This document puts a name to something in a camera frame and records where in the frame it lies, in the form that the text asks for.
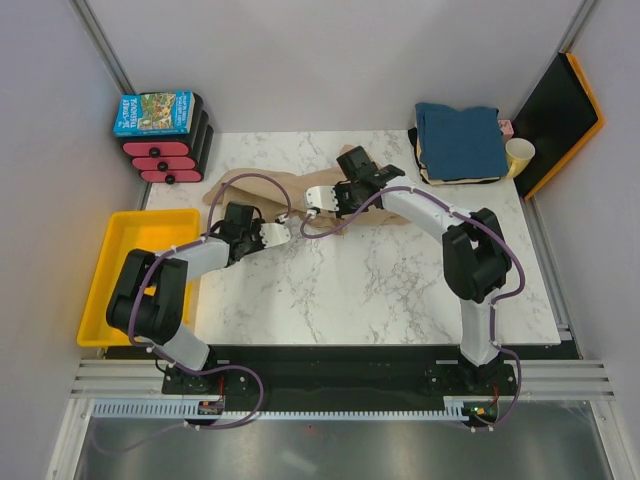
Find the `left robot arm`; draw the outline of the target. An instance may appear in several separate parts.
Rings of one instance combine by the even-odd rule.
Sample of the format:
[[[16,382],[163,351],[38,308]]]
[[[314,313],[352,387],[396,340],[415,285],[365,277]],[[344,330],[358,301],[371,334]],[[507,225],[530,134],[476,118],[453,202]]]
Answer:
[[[263,225],[257,207],[230,203],[224,217],[192,243],[162,254],[130,251],[107,306],[107,324],[183,367],[196,392],[211,392],[220,371],[210,362],[210,347],[183,324],[186,286],[263,250]]]

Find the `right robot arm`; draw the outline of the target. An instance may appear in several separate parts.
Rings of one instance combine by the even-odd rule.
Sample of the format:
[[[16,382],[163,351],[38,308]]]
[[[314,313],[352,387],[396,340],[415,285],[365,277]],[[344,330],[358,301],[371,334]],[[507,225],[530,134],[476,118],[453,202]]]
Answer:
[[[345,176],[333,187],[338,218],[384,211],[419,227],[441,246],[445,282],[460,300],[458,381],[469,393],[483,392],[500,364],[491,302],[512,267],[497,216],[487,208],[457,209],[421,189],[398,167],[377,166],[362,147],[348,148],[337,163]]]

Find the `beige t-shirt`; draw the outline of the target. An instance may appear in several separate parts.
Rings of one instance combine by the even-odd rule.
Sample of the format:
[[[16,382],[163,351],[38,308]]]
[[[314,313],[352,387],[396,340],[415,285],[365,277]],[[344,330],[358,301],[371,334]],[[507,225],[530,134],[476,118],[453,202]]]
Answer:
[[[233,182],[230,187],[225,189],[221,197],[214,201],[216,194],[219,193],[224,184],[234,177],[247,173],[267,176],[284,187],[292,202],[293,215],[301,220],[306,217],[304,194],[307,189],[314,186],[333,186],[340,181],[346,180],[341,169],[337,166],[303,175],[257,168],[237,168],[229,170],[222,175],[203,196],[203,202],[208,206],[220,204],[222,207],[226,207],[229,202],[253,205],[260,209],[267,222],[273,222],[277,216],[286,213],[287,202],[284,194],[271,182],[257,177],[243,178]],[[343,224],[348,218],[350,217],[338,219],[331,212],[322,212],[315,219],[312,219],[308,226],[321,232],[328,232]],[[368,211],[364,211],[353,222],[354,225],[370,227],[401,226],[408,223],[409,221],[400,215],[375,207],[369,207]]]

